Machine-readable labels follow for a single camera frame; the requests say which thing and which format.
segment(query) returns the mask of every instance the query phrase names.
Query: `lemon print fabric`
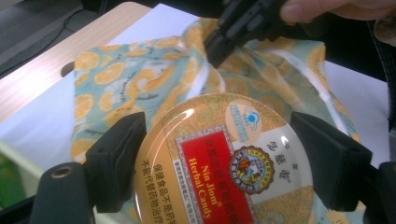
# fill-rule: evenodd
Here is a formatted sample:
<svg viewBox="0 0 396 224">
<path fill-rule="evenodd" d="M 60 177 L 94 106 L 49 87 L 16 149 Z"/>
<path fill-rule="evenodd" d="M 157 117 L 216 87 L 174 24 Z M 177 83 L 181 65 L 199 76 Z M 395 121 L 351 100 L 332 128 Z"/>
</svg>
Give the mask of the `lemon print fabric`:
<svg viewBox="0 0 396 224">
<path fill-rule="evenodd" d="M 72 158 L 84 162 L 92 144 L 126 115 L 143 111 L 149 131 L 175 105 L 224 91 L 256 99 L 285 120 L 292 111 L 311 114 L 359 140 L 350 116 L 327 86 L 323 43 L 251 40 L 215 69 L 206 60 L 204 41 L 216 27 L 216 20 L 200 19 L 182 36 L 102 46 L 78 55 Z M 314 198 L 310 223 L 361 223 L 363 210 L 329 212 Z M 128 206 L 124 211 L 132 214 L 134 205 Z"/>
</svg>

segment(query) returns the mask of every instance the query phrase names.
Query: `gray floor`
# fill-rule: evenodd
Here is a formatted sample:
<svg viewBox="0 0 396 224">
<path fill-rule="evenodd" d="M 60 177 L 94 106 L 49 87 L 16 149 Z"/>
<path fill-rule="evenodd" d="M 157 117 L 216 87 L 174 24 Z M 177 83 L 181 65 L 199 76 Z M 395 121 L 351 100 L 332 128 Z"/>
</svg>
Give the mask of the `gray floor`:
<svg viewBox="0 0 396 224">
<path fill-rule="evenodd" d="M 25 0 L 1 10 L 0 78 L 96 18 L 81 0 Z"/>
</svg>

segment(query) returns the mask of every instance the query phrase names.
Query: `wooden table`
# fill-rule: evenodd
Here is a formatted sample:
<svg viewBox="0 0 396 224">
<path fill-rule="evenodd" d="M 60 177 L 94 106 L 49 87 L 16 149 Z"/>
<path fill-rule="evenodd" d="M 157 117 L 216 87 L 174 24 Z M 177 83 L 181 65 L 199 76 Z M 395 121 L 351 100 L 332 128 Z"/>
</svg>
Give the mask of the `wooden table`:
<svg viewBox="0 0 396 224">
<path fill-rule="evenodd" d="M 123 3 L 0 79 L 0 122 L 61 80 L 63 67 L 81 52 L 107 44 L 149 11 L 137 3 Z"/>
</svg>

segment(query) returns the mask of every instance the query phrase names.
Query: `green object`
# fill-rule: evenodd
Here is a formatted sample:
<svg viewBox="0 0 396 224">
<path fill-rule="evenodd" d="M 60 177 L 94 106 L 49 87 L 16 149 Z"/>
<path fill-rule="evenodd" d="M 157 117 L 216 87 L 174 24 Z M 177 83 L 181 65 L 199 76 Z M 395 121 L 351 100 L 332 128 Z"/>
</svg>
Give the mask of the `green object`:
<svg viewBox="0 0 396 224">
<path fill-rule="evenodd" d="M 25 193 L 17 165 L 0 154 L 0 207 L 6 208 L 23 199 Z"/>
</svg>

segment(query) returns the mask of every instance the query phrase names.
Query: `fingernail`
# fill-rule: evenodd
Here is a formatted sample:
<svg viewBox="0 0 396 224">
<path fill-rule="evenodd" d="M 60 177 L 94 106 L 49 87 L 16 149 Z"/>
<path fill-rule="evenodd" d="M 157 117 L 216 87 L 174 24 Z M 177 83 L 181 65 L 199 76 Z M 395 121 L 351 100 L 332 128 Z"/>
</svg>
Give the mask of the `fingernail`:
<svg viewBox="0 0 396 224">
<path fill-rule="evenodd" d="M 299 22 L 304 19 L 303 8 L 300 4 L 286 4 L 280 9 L 280 17 L 285 22 Z"/>
</svg>

